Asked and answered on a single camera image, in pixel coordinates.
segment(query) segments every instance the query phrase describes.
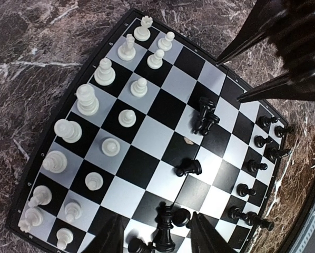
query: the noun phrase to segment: black square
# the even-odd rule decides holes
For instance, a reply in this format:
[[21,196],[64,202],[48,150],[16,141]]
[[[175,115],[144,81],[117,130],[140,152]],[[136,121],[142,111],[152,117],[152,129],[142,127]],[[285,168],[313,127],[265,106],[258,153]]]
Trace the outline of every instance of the black square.
[[117,98],[120,95],[122,89],[125,87],[125,84],[131,77],[133,72],[114,61],[112,61],[112,68],[115,71],[115,79],[113,83],[107,86],[101,86],[96,82],[94,75],[91,78],[90,83],[94,84],[95,86],[99,87],[100,89]]
[[201,146],[222,158],[227,149],[230,135],[231,133],[223,127],[213,125],[209,134],[203,138]]
[[134,146],[130,146],[116,175],[136,186],[146,189],[158,164],[158,159]]
[[[119,123],[118,117],[123,110],[133,110],[135,112],[136,122],[130,128],[125,128]],[[101,128],[131,144],[144,118],[145,114],[118,99],[115,101]]]
[[249,232],[250,232],[249,228],[236,226],[228,242],[230,247],[233,249],[241,249]]
[[190,98],[188,100],[188,105],[193,107],[195,110],[200,111],[199,100],[200,100],[200,97],[202,97],[202,96],[212,100],[216,104],[217,104],[217,102],[219,100],[219,96],[218,95],[216,95],[214,92],[209,90],[207,87],[205,87],[200,82],[196,82],[194,90],[191,93]]
[[240,108],[241,103],[237,101],[237,98],[244,93],[244,90],[235,84],[230,78],[226,77],[220,96],[227,100],[237,109]]
[[[119,215],[119,214],[111,210],[108,210],[104,207],[99,207],[98,212],[95,214],[92,224],[90,225],[90,228],[88,229],[88,232],[96,236],[104,228],[107,222],[110,219],[114,218],[116,215]],[[120,216],[122,218],[122,224],[125,230],[128,223],[130,222],[130,219],[122,215]]]
[[200,58],[197,54],[183,47],[174,65],[191,77],[198,79],[205,60]]
[[152,52],[147,51],[134,72],[139,76],[146,78],[148,81],[156,84],[158,87],[161,87],[164,83],[164,80],[167,78],[170,69],[172,68],[172,64],[162,59],[163,63],[160,68],[157,70],[151,69],[147,64],[147,59],[148,56],[152,54]]
[[33,192],[33,190],[37,186],[46,186],[50,189],[52,193],[52,199],[50,203],[47,205],[39,205],[38,207],[51,213],[54,216],[57,216],[62,206],[62,203],[64,202],[68,189],[41,173],[39,173],[31,192]]
[[244,116],[241,112],[238,112],[238,116],[232,134],[240,138],[247,145],[249,145],[253,127],[254,123],[251,120],[249,120],[246,116]]
[[[135,28],[141,26],[140,23],[141,23],[141,20],[135,20],[135,21],[133,22],[133,24],[132,24],[132,25],[127,29],[127,31],[125,32],[124,37],[126,37],[128,33],[130,33],[130,34],[132,34],[132,35],[134,36],[134,30],[135,30]],[[135,39],[136,44],[138,44],[138,45],[140,45],[140,46],[142,46],[142,47],[144,47],[144,48],[146,48],[146,49],[149,49],[149,48],[150,48],[150,46],[151,46],[152,43],[154,42],[155,38],[156,38],[156,37],[158,36],[158,34],[159,34],[159,31],[156,30],[153,26],[151,26],[151,27],[148,28],[148,29],[149,29],[149,31],[151,32],[151,36],[149,37],[148,40],[146,40],[146,41],[139,41],[139,40]]]
[[[103,185],[99,190],[91,191],[85,184],[85,178],[91,172],[99,173],[104,180]],[[72,182],[70,190],[100,205],[111,185],[113,178],[114,175],[84,160]]]
[[240,169],[222,160],[221,166],[212,185],[222,191],[232,193],[239,173]]
[[67,222],[59,220],[59,219],[55,220],[53,227],[51,229],[51,232],[48,236],[47,242],[49,242],[50,244],[56,247],[57,242],[58,242],[57,231],[60,230],[61,228],[67,228],[73,233],[73,241],[70,244],[67,244],[65,251],[72,252],[72,253],[78,252],[79,247],[86,235],[86,232],[84,232],[83,230],[80,230],[79,228],[73,227]]
[[262,205],[265,194],[267,193],[268,186],[256,179],[252,188],[255,189],[257,194],[255,196],[249,196],[248,202],[260,207]]
[[187,176],[175,202],[200,211],[209,189],[210,185],[195,177]]
[[157,227],[158,223],[156,218],[158,216],[159,210],[161,209],[162,203],[165,203],[167,206],[172,204],[172,202],[169,200],[146,191],[142,196],[142,199],[137,206],[132,219],[152,227]]
[[148,116],[175,130],[184,108],[185,103],[167,91],[160,90],[148,112]]
[[246,202],[244,200],[241,200],[241,199],[231,195],[227,205],[225,206],[225,210],[223,211],[223,214],[221,216],[221,220],[225,220],[227,222],[237,224],[238,220],[231,219],[229,217],[229,210],[232,207],[238,207],[241,209],[241,211],[243,211],[245,204],[246,204]]
[[174,166],[179,167],[182,162],[189,159],[194,159],[199,146],[197,144],[187,144],[184,137],[174,132],[166,151],[162,157],[162,161]]
[[79,155],[80,157],[84,158],[96,134],[98,133],[99,128],[73,112],[70,112],[70,114],[67,117],[67,120],[75,121],[80,125],[80,127],[82,128],[81,138],[75,143],[67,143],[62,138],[56,137],[55,142],[57,142],[64,148],[72,151],[73,153]]

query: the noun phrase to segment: chessboard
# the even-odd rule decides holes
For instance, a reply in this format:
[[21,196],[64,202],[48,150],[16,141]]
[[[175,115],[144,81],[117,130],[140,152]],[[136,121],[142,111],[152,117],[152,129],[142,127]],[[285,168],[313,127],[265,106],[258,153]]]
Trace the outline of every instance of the chessboard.
[[[24,240],[46,252],[82,252],[115,214],[124,224],[124,252],[128,237],[136,234],[144,242],[153,240],[156,232],[157,207],[161,202],[205,215],[226,242],[236,251],[244,252],[256,227],[243,220],[231,219],[228,210],[239,207],[262,216],[274,185],[280,159],[273,160],[267,149],[283,147],[285,137],[275,135],[276,126],[287,127],[285,119],[266,101],[237,102],[236,98],[251,87],[224,65],[216,66],[215,58],[181,34],[153,19],[150,37],[135,40],[136,55],[130,61],[118,56],[118,48],[140,26],[143,13],[130,10],[110,31],[84,64],[68,87],[40,137],[21,182],[6,226]],[[158,41],[173,31],[172,48],[165,52],[163,64],[154,70],[147,59],[158,49]],[[102,86],[94,73],[103,58],[111,60],[115,80]],[[133,96],[131,84],[139,78],[147,80],[147,93]],[[89,84],[99,101],[98,111],[83,115],[77,108],[76,91]],[[208,135],[193,133],[199,115],[200,97],[216,103],[215,115],[220,122]],[[136,121],[125,128],[119,124],[119,114],[133,110]],[[262,126],[261,116],[276,117],[277,123]],[[54,125],[60,119],[78,123],[80,139],[68,143],[57,136]],[[256,136],[269,137],[272,142],[256,147]],[[105,155],[104,140],[118,141],[115,156]],[[59,151],[67,158],[61,173],[44,169],[49,152]],[[175,174],[184,159],[197,159],[200,175]],[[266,170],[250,172],[248,162],[266,163]],[[91,172],[102,178],[102,186],[90,190],[85,178]],[[255,196],[241,197],[237,185],[243,183],[256,191]],[[52,199],[39,205],[42,214],[39,226],[22,232],[18,226],[25,219],[33,191],[38,186],[50,189]],[[66,220],[66,205],[72,201],[81,207],[81,217]],[[65,250],[57,247],[57,232],[66,228],[73,241]],[[171,230],[174,252],[191,252],[190,231],[186,227]]]

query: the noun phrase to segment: black pawn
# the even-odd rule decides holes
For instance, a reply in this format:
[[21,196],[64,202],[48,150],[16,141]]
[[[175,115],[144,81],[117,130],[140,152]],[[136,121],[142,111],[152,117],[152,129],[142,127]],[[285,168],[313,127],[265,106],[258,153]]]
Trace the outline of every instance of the black pawn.
[[272,231],[274,229],[273,221],[261,219],[255,212],[248,212],[247,215],[248,219],[246,220],[246,223],[249,226],[259,225],[261,228],[266,228],[268,231]]
[[258,170],[267,170],[268,165],[266,163],[258,163],[255,160],[250,160],[248,162],[248,171],[249,172],[256,172]]
[[178,177],[181,177],[188,173],[195,173],[196,175],[199,175],[202,173],[202,167],[198,160],[192,160],[187,166],[178,168],[176,170],[176,175]]
[[258,148],[263,148],[265,144],[270,144],[272,143],[273,140],[271,139],[271,137],[267,137],[266,139],[263,138],[263,136],[256,136],[254,138],[254,144],[256,145],[256,147]]
[[249,187],[244,183],[240,183],[237,186],[236,190],[237,190],[238,195],[241,197],[245,197],[246,195],[250,195],[250,196],[256,195],[255,189],[249,189]]

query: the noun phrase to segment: marble surface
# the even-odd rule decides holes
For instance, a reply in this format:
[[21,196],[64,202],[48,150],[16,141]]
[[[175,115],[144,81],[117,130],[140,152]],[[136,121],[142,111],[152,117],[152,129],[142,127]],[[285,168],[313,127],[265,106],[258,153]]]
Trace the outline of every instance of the marble surface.
[[[44,124],[93,48],[136,7],[213,55],[236,36],[252,0],[0,0],[0,252],[41,252],[4,228],[12,195]],[[252,86],[281,73],[266,42],[228,63]],[[249,252],[275,252],[293,226],[315,177],[315,103],[270,101],[297,132],[286,147],[265,215]]]

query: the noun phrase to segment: white chess piece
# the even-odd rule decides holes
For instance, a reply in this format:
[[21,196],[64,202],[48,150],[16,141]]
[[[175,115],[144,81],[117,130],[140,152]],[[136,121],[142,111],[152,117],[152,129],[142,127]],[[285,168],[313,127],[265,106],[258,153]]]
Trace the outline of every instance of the white chess piece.
[[120,125],[130,128],[136,122],[136,115],[133,110],[123,110],[118,117]]
[[120,143],[113,138],[108,138],[104,140],[103,144],[101,145],[101,149],[103,153],[108,157],[113,157],[120,152]]
[[108,86],[115,79],[115,71],[112,68],[112,62],[108,58],[101,59],[99,67],[94,72],[94,78],[101,86]]
[[61,173],[67,166],[67,158],[61,151],[49,152],[43,160],[43,168],[53,173]]
[[89,84],[78,87],[76,96],[78,98],[78,111],[85,116],[94,115],[99,109],[99,100],[94,94],[94,89]]
[[57,231],[57,248],[65,250],[67,245],[73,241],[73,233],[67,228],[61,228]]
[[175,34],[173,32],[167,32],[164,38],[159,39],[157,46],[165,52],[169,51],[173,46],[172,41],[174,38]]
[[136,96],[138,98],[145,96],[147,90],[147,80],[142,77],[133,82],[131,85],[131,93],[133,94],[133,96]]
[[134,48],[135,38],[128,33],[126,41],[117,49],[117,54],[123,61],[130,61],[135,57],[136,50]]
[[25,219],[20,220],[18,226],[22,232],[29,233],[32,227],[37,227],[43,222],[43,214],[39,208],[29,208],[25,211]]
[[81,206],[76,202],[70,202],[68,203],[65,208],[65,219],[68,223],[73,223],[75,220],[79,219],[82,214],[83,210]]
[[28,206],[33,208],[39,205],[47,205],[52,200],[52,193],[46,186],[37,186],[33,190],[33,195],[30,198]]
[[54,132],[67,143],[77,142],[82,136],[80,125],[65,119],[60,119],[54,124]]
[[153,19],[148,16],[144,16],[141,19],[141,26],[134,30],[134,37],[138,41],[146,41],[151,36],[151,32],[148,30],[153,24]]
[[147,64],[151,69],[157,70],[162,66],[162,58],[164,57],[164,51],[161,49],[156,50],[156,52],[148,56]]
[[86,176],[85,184],[89,190],[96,191],[103,186],[104,180],[99,173],[91,172]]

